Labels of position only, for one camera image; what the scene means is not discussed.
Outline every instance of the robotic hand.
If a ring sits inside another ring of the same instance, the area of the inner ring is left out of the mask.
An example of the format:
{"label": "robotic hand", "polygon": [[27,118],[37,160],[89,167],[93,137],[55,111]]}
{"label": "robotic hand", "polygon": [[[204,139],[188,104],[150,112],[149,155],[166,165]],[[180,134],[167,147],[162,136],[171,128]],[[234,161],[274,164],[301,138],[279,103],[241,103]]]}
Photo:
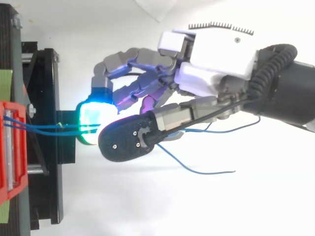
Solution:
{"label": "robotic hand", "polygon": [[[101,131],[99,148],[109,160],[131,160],[180,138],[183,128],[241,110],[315,131],[315,68],[294,61],[296,55],[287,44],[257,51],[253,31],[213,22],[164,32],[158,52],[131,48],[110,55],[96,65],[92,89],[111,93],[111,80],[136,67],[145,72],[112,100],[121,111],[144,99],[140,115]],[[163,106],[175,91],[194,99]]]}

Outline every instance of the black coiled cable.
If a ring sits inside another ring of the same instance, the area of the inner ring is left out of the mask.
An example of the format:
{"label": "black coiled cable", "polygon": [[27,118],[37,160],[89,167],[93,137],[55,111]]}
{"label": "black coiled cable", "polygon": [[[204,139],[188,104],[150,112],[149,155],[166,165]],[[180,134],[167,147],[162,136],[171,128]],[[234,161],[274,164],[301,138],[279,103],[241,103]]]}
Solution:
{"label": "black coiled cable", "polygon": [[250,99],[261,98],[274,77],[297,56],[297,49],[290,44],[273,45],[263,50],[270,50],[277,54],[262,65],[250,80],[247,90]]}

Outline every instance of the blue wire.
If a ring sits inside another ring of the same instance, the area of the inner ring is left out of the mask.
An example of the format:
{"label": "blue wire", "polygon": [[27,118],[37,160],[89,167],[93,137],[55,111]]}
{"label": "blue wire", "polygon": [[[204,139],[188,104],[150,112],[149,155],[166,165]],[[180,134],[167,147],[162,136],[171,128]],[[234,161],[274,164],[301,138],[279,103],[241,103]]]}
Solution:
{"label": "blue wire", "polygon": [[53,132],[41,131],[38,129],[29,129],[29,128],[24,128],[24,127],[19,127],[19,126],[15,126],[15,125],[11,125],[11,124],[4,124],[4,126],[15,128],[15,129],[21,129],[21,130],[25,130],[25,131],[33,132],[33,133],[37,133],[37,134],[48,135],[48,136],[78,136],[81,134],[96,133],[96,131],[97,131],[97,129],[92,129],[92,130],[86,130],[86,131],[68,131],[68,132],[53,133]]}
{"label": "blue wire", "polygon": [[199,172],[199,171],[194,171],[190,168],[188,168],[187,166],[185,166],[179,159],[177,159],[173,154],[171,154],[167,149],[165,149],[161,144],[157,144],[163,151],[165,151],[167,154],[169,154],[171,157],[173,157],[175,159],[175,161],[177,161],[182,167],[184,167],[186,170],[193,172],[195,174],[199,174],[199,175],[221,175],[221,174],[231,174],[234,173],[236,171],[222,171],[222,172],[210,172],[210,173],[205,173],[205,172]]}
{"label": "blue wire", "polygon": [[[251,124],[247,124],[247,125],[244,125],[244,126],[241,126],[241,127],[238,127],[238,128],[235,128],[235,129],[231,129],[231,130],[226,130],[226,131],[209,131],[207,130],[210,125],[212,123],[210,123],[208,125],[208,127],[206,129],[183,129],[184,131],[186,132],[195,132],[195,133],[212,133],[212,134],[225,134],[225,133],[230,133],[230,132],[233,132],[233,131],[236,131],[236,130],[239,130],[239,129],[243,129],[243,128],[246,128],[246,127],[249,127],[249,126],[252,126],[252,125],[255,125],[255,124],[258,124],[260,122],[260,117],[258,117],[258,121],[254,122],[254,123],[251,123]],[[204,173],[204,172],[198,172],[198,171],[194,171],[190,168],[188,168],[187,166],[185,166],[179,159],[177,159],[173,154],[171,154],[166,148],[164,148],[161,144],[157,144],[163,151],[165,151],[168,155],[170,155],[172,158],[174,158],[182,167],[184,167],[186,170],[190,171],[190,172],[193,172],[195,174],[199,174],[199,175],[220,175],[220,174],[230,174],[230,173],[234,173],[236,171],[224,171],[224,172],[213,172],[213,173]]]}
{"label": "blue wire", "polygon": [[261,121],[261,119],[260,119],[260,117],[258,117],[258,121],[254,122],[254,123],[247,124],[247,125],[244,125],[244,126],[241,126],[241,127],[235,128],[235,129],[231,129],[231,130],[226,130],[226,131],[210,131],[210,130],[205,130],[205,129],[183,129],[183,130],[185,132],[194,132],[194,133],[226,134],[226,133],[231,133],[231,132],[234,132],[236,130],[243,129],[243,128],[258,124],[260,121]]}
{"label": "blue wire", "polygon": [[33,125],[33,124],[25,124],[23,122],[20,122],[16,119],[7,117],[7,116],[3,116],[4,120],[8,120],[17,124],[20,124],[22,126],[25,126],[27,128],[35,128],[35,129],[63,129],[63,128],[80,128],[80,127],[99,127],[100,124],[82,124],[82,125],[77,125],[77,124],[65,124],[65,125]]}

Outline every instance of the green tape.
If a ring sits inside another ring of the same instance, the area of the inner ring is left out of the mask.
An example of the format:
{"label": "green tape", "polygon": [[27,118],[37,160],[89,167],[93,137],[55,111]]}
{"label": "green tape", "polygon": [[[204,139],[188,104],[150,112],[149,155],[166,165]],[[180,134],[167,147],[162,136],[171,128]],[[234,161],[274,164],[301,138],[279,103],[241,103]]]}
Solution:
{"label": "green tape", "polygon": [[10,101],[12,70],[0,70],[0,101]]}
{"label": "green tape", "polygon": [[10,201],[5,201],[0,206],[0,224],[7,224],[9,221]]}
{"label": "green tape", "polygon": [[[10,101],[12,84],[12,70],[0,70],[0,101]],[[7,224],[9,220],[10,201],[0,206],[0,224]]]}

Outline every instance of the black metal frame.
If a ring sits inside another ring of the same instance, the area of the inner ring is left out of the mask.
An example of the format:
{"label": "black metal frame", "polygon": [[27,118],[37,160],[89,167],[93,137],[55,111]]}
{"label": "black metal frame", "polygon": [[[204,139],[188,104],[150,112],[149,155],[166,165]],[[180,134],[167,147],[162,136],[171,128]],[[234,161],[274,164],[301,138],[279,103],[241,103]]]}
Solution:
{"label": "black metal frame", "polygon": [[[53,49],[38,51],[36,42],[23,42],[22,52],[33,53],[24,64],[24,84],[36,114],[29,123],[37,125],[75,123],[75,111],[59,111],[58,66]],[[27,134],[28,164],[40,164],[43,174],[29,175],[31,230],[39,229],[39,220],[63,219],[62,164],[75,162],[75,137]]]}
{"label": "black metal frame", "polygon": [[[23,96],[20,30],[13,27],[17,14],[9,4],[0,4],[0,69],[12,70],[11,101],[26,105]],[[1,236],[30,236],[29,188],[11,199],[8,224],[0,224]]]}
{"label": "black metal frame", "polygon": [[[36,114],[28,116],[28,123],[77,123],[75,111],[59,110],[56,52],[38,51],[36,42],[21,43],[20,30],[12,25],[15,14],[9,4],[0,4],[0,69],[13,71],[11,101],[34,105]],[[23,67],[22,52],[33,53]],[[28,164],[40,164],[43,174],[29,175],[28,187],[10,201],[9,223],[0,224],[1,236],[29,236],[30,230],[39,229],[40,219],[52,224],[63,219],[61,164],[75,162],[75,137],[28,132],[27,150]]]}

